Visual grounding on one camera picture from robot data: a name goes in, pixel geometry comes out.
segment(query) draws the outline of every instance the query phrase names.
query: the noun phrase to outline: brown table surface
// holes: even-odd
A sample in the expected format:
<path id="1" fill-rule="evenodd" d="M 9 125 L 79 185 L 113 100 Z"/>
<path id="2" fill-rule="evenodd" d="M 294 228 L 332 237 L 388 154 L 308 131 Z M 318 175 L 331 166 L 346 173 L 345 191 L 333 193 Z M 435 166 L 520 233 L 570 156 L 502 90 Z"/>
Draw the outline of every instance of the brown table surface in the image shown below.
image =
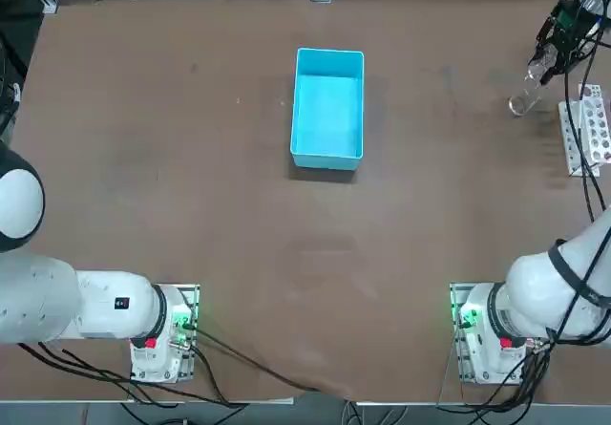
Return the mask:
<path id="1" fill-rule="evenodd" d="M 76 268 L 199 283 L 209 330 L 326 392 L 434 402 L 449 283 L 502 280 L 515 257 L 588 223 L 566 175 L 561 80 L 528 117 L 506 107 L 555 1 L 62 3 L 40 31 L 14 140 L 47 190 L 30 247 Z M 353 179 L 291 163 L 300 47 L 366 55 Z M 604 53 L 590 79 L 611 86 Z M 124 342 L 69 346 L 127 372 Z M 297 393 L 210 358 L 231 398 Z M 557 350 L 537 400 L 611 403 L 610 359 Z M 125 397 L 13 347 L 0 370 L 3 399 Z M 179 386 L 211 394 L 202 370 Z M 452 360 L 443 399 L 460 398 Z"/>

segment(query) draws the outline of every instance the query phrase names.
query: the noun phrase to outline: cable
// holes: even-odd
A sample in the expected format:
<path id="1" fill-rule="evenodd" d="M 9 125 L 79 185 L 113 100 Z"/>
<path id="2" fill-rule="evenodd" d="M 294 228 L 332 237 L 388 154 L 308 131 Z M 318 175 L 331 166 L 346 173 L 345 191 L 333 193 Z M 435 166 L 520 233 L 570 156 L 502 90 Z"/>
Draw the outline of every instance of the cable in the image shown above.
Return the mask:
<path id="1" fill-rule="evenodd" d="M 378 422 L 378 425 L 384 425 L 386 420 L 392 415 L 393 411 L 394 409 L 390 409 L 390 411 L 384 414 L 384 416 L 382 417 L 382 420 Z M 405 417 L 407 413 L 408 413 L 408 407 L 404 406 L 403 412 L 396 418 L 396 420 L 391 422 L 389 425 L 397 425 L 401 420 L 403 420 L 403 417 Z"/>
<path id="2" fill-rule="evenodd" d="M 217 379 L 212 373 L 212 367 L 210 366 L 210 363 L 208 363 L 207 358 L 197 347 L 194 346 L 191 348 L 191 350 L 195 353 L 195 355 L 198 356 L 198 358 L 201 360 L 201 363 L 203 363 L 203 366 L 206 368 L 206 371 L 208 372 L 208 378 L 210 379 L 210 384 L 212 384 L 212 389 L 214 390 L 217 399 L 219 399 L 223 403 L 229 403 L 229 401 L 227 401 L 227 398 L 222 395 L 221 389 L 219 389 L 219 384 L 217 384 Z"/>
<path id="3" fill-rule="evenodd" d="M 352 403 L 352 401 L 348 402 L 348 406 L 350 408 L 352 408 L 352 410 L 354 411 L 354 415 L 356 415 L 357 420 L 359 421 L 359 425 L 363 425 L 363 419 L 361 418 L 361 416 L 359 415 L 359 412 L 356 410 L 356 406 L 354 406 L 354 404 Z"/>
<path id="4" fill-rule="evenodd" d="M 579 6 L 579 9 L 576 13 L 576 17 L 575 20 L 577 21 L 579 18 L 579 13 L 583 8 L 583 3 L 585 2 L 585 0 L 581 1 L 581 4 Z M 603 13 L 603 18 L 602 18 L 602 22 L 600 23 L 600 28 L 599 28 L 599 33 L 597 34 L 597 41 L 600 42 L 600 39 L 602 38 L 602 33 L 604 32 L 604 27 L 605 27 L 605 22 L 607 20 L 606 14 L 607 14 L 607 10 L 608 10 L 608 6 L 609 6 L 609 1 L 605 0 L 604 2 L 605 7 L 604 7 L 604 13 Z M 570 40 L 573 40 L 575 37 L 575 32 L 572 32 L 572 36 L 570 38 Z M 590 61 L 588 62 L 588 67 L 591 68 L 592 63 L 593 63 L 593 56 L 596 54 L 595 49 L 598 47 L 598 44 L 595 42 L 594 47 L 590 53 Z M 571 112 L 571 103 L 570 103 L 570 99 L 569 99 L 569 64 L 571 62 L 571 57 L 572 57 L 572 53 L 574 51 L 571 51 L 569 54 L 567 54 L 566 57 L 566 64 L 565 64 L 565 69 L 564 69 L 564 101 L 566 104 L 566 112 L 567 112 L 567 117 L 569 120 L 569 125 L 571 127 L 571 132 L 573 134 L 573 139 L 576 142 L 577 145 L 577 149 L 579 151 L 579 159 L 580 159 L 580 165 L 581 165 L 581 179 L 583 181 L 583 188 L 584 188 L 584 196 L 585 196 L 585 201 L 586 201 L 586 206 L 588 209 L 588 215 L 590 216 L 590 220 L 594 221 L 594 214 L 592 212 L 592 206 L 591 206 L 591 202 L 590 202 L 590 198 L 588 195 L 588 191 L 587 191 L 587 183 L 585 182 L 585 172 L 587 171 L 588 173 L 588 177 L 590 178 L 590 181 L 592 182 L 592 185 L 594 186 L 594 189 L 597 193 L 597 196 L 599 197 L 599 202 L 600 202 L 600 207 L 602 208 L 602 210 L 604 211 L 606 209 L 606 204 L 604 202 L 604 197 L 602 196 L 602 192 L 600 191 L 600 187 L 599 184 L 596 180 L 596 177 L 594 176 L 594 173 L 592 172 L 592 168 L 590 167 L 590 164 L 587 161 L 587 158 L 585 157 L 584 153 L 583 153 L 583 147 L 581 145 L 581 135 L 580 133 L 578 134 L 577 132 L 577 128 L 575 127 L 575 122 L 573 120 L 573 113 Z M 586 76 L 589 74 L 589 69 L 586 70 Z M 582 89 L 581 92 L 579 93 L 579 101 L 581 101 L 583 99 L 583 89 L 584 86 L 586 84 L 587 78 L 585 77 L 582 84 Z"/>
<path id="5" fill-rule="evenodd" d="M 591 37 L 589 37 L 589 36 L 586 36 L 586 37 L 585 37 L 585 38 L 583 38 L 583 39 L 584 39 L 585 41 L 589 41 L 589 42 L 591 42 L 591 43 L 595 43 L 595 42 L 596 42 L 596 40 L 595 40 L 594 38 L 591 38 Z M 611 45 L 610 45 L 609 43 L 604 43 L 603 41 L 600 41 L 600 42 L 599 42 L 599 46 L 602 46 L 602 47 L 604 47 L 604 48 L 611 49 Z"/>
<path id="6" fill-rule="evenodd" d="M 239 407 L 242 406 L 240 404 L 234 404 L 234 403 L 231 403 L 230 405 L 227 405 L 227 404 L 224 404 L 221 401 L 218 401 L 218 400 L 215 400 L 215 399 L 206 398 L 205 396 L 201 396 L 201 395 L 198 395 L 198 394 L 195 394 L 195 393 L 183 392 L 181 390 L 173 389 L 171 387 L 166 387 L 165 385 L 154 383 L 154 382 L 144 382 L 144 381 L 141 381 L 141 380 L 127 379 L 127 378 L 125 378 L 125 377 L 123 377 L 120 374 L 117 374 L 115 372 L 113 372 L 113 375 L 115 375 L 117 377 L 117 380 L 108 379 L 108 378 L 105 378 L 105 377 L 92 375 L 92 374 L 89 374 L 87 372 L 81 372 L 81 371 L 73 370 L 71 368 L 66 368 L 65 366 L 62 366 L 60 364 L 57 364 L 57 363 L 55 363 L 55 362 L 45 358 L 43 355 L 41 355 L 40 353 L 38 353 L 37 351 L 35 351 L 34 349 L 32 349 L 30 346 L 28 346 L 26 344 L 17 344 L 17 345 L 19 346 L 19 348 L 21 348 L 23 351 L 26 351 L 29 355 L 31 355 L 32 357 L 36 358 L 41 363 L 44 363 L 45 365 L 50 366 L 51 368 L 55 368 L 55 369 L 57 369 L 59 371 L 67 372 L 67 373 L 70 373 L 70 374 L 74 374 L 74 375 L 77 375 L 77 376 L 80 376 L 80 377 L 83 377 L 83 378 L 97 380 L 99 382 L 110 382 L 110 383 L 119 382 L 121 384 L 143 385 L 143 386 L 150 387 L 152 389 L 162 390 L 164 392 L 169 392 L 169 393 L 175 393 L 175 394 L 178 394 L 180 396 L 185 396 L 185 397 L 188 397 L 188 398 L 194 398 L 194 399 L 198 399 L 200 401 L 206 401 L 206 402 L 209 402 L 209 403 L 220 404 L 222 406 L 229 407 L 229 408 L 239 408 Z"/>
<path id="7" fill-rule="evenodd" d="M 93 371 L 96 372 L 98 374 L 100 374 L 103 377 L 106 378 L 110 378 L 109 376 L 113 376 L 116 377 L 117 379 L 126 379 L 125 377 L 115 373 L 115 372 L 111 372 L 111 371 L 107 371 L 107 370 L 99 370 L 98 368 L 93 367 L 92 365 L 90 365 L 89 363 L 85 362 L 84 360 L 80 359 L 79 357 L 77 357 L 76 355 L 74 355 L 72 352 L 70 351 L 64 351 L 64 353 L 66 353 L 67 355 L 69 355 L 70 357 L 72 357 L 73 359 L 75 359 L 78 363 L 74 363 L 70 360 L 66 360 L 65 358 L 62 358 L 59 355 L 56 355 L 55 353 L 53 353 L 52 351 L 49 350 L 49 348 L 42 342 L 38 343 L 38 347 L 40 347 L 43 352 L 45 352 L 51 359 L 58 361 L 59 363 L 63 363 L 65 365 L 68 366 L 73 366 L 76 368 L 80 368 L 80 369 L 86 369 L 87 371 Z M 124 392 L 127 393 L 128 396 L 132 397 L 137 403 L 140 404 L 146 404 L 146 405 L 153 405 L 153 406 L 157 406 L 161 409 L 174 409 L 178 406 L 178 404 L 175 405 L 167 405 L 167 404 L 160 404 L 158 402 L 156 402 L 147 392 L 145 392 L 139 385 L 135 385 L 134 387 L 142 394 L 142 396 L 144 396 L 149 402 L 144 402 L 142 401 L 140 398 L 138 398 L 133 392 L 130 392 L 129 389 L 123 387 L 119 382 L 115 381 L 113 382 L 117 387 L 119 387 L 121 390 L 123 390 Z"/>
<path id="8" fill-rule="evenodd" d="M 315 389 L 313 387 L 308 387 L 304 384 L 300 384 L 298 382 L 295 382 L 293 380 L 290 380 L 286 377 L 284 377 L 281 374 L 278 374 L 277 372 L 271 370 L 270 368 L 268 368 L 265 365 L 262 365 L 261 363 L 259 363 L 258 361 L 253 360 L 252 358 L 250 358 L 247 355 L 244 355 L 243 353 L 235 350 L 234 348 L 232 348 L 231 346 L 229 346 L 228 344 L 225 344 L 224 342 L 222 342 L 221 340 L 219 340 L 218 338 L 216 338 L 215 336 L 213 336 L 212 334 L 209 334 L 208 332 L 199 329 L 193 325 L 190 324 L 184 324 L 182 325 L 182 327 L 184 329 L 187 330 L 191 330 L 191 331 L 196 331 L 199 334 L 201 334 L 204 337 L 207 337 L 208 339 L 210 339 L 212 342 L 218 344 L 219 346 L 223 347 L 224 349 L 232 352 L 234 355 L 240 357 L 242 360 L 248 362 L 249 364 L 251 364 L 252 366 L 254 366 L 255 368 L 260 369 L 263 372 L 266 372 L 267 374 L 271 375 L 272 377 L 274 377 L 277 380 L 280 380 L 281 382 L 284 382 L 286 385 L 289 385 L 290 387 L 294 387 L 295 389 L 299 389 L 299 390 L 303 390 L 304 392 L 319 392 L 318 389 Z"/>
<path id="9" fill-rule="evenodd" d="M 232 413 L 226 415 L 225 417 L 221 418 L 220 420 L 217 420 L 216 422 L 214 422 L 212 425 L 221 425 L 222 423 L 226 422 L 227 420 L 229 420 L 231 417 L 233 417 L 236 414 L 241 413 L 244 409 L 246 409 L 248 407 L 248 405 L 243 406 L 242 408 L 237 409 L 236 411 L 233 411 Z"/>
<path id="10" fill-rule="evenodd" d="M 129 409 L 127 406 L 125 406 L 123 403 L 119 403 L 119 406 L 120 406 L 121 408 L 123 408 L 127 414 L 131 415 L 131 416 L 132 416 L 132 418 L 133 418 L 133 419 L 134 419 L 136 422 L 139 422 L 139 423 L 141 423 L 142 425 L 151 425 L 150 423 L 145 422 L 145 421 L 144 421 L 144 420 L 142 420 L 140 417 L 138 417 L 136 414 L 134 414 L 132 411 L 130 411 L 130 409 Z"/>

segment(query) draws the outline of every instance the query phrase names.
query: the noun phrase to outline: blue container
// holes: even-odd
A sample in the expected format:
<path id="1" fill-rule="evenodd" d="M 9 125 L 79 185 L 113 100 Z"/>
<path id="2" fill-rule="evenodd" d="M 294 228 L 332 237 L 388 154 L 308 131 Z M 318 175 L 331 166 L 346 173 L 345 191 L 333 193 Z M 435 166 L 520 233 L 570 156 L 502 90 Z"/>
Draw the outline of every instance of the blue container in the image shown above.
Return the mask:
<path id="1" fill-rule="evenodd" d="M 300 167 L 355 170 L 363 157 L 365 57 L 297 51 L 290 152 Z"/>

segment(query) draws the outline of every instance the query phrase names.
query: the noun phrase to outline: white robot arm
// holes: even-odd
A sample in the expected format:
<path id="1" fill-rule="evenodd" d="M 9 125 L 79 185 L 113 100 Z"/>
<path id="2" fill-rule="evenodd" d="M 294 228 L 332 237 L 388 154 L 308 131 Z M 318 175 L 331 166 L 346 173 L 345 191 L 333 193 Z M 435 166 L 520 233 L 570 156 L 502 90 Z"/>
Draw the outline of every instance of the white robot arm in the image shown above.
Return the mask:
<path id="1" fill-rule="evenodd" d="M 0 141 L 0 344 L 129 339 L 132 377 L 192 378 L 194 335 L 182 324 L 196 323 L 197 287 L 151 285 L 124 271 L 75 271 L 17 249 L 34 235 L 44 211 L 38 174 Z"/>
<path id="2" fill-rule="evenodd" d="M 585 286 L 581 281 L 610 229 L 611 211 L 607 210 L 575 239 L 518 258 L 505 283 L 474 286 L 455 322 L 464 333 L 475 382 L 500 383 L 526 355 L 527 340 L 547 340 L 558 331 L 576 292 L 579 298 L 562 330 L 562 339 L 609 334 L 608 248 Z"/>

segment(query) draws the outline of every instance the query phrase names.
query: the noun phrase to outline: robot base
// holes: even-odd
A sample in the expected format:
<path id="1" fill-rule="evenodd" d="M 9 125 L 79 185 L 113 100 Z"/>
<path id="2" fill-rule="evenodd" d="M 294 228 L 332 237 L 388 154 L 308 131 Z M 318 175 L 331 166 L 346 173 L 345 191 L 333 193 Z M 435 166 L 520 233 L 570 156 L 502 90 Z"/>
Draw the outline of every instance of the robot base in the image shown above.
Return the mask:
<path id="1" fill-rule="evenodd" d="M 131 377 L 145 382 L 175 383 L 191 380 L 194 375 L 197 333 L 180 327 L 184 323 L 197 325 L 200 306 L 199 285 L 161 285 L 167 301 L 167 315 L 161 335 L 146 341 L 143 348 L 130 342 Z"/>
<path id="2" fill-rule="evenodd" d="M 454 343 L 462 382 L 500 384 L 526 356 L 525 345 L 509 347 L 511 341 L 501 341 L 490 325 L 487 302 L 493 285 L 450 285 Z M 505 384 L 519 384 L 521 374 L 520 367 Z"/>

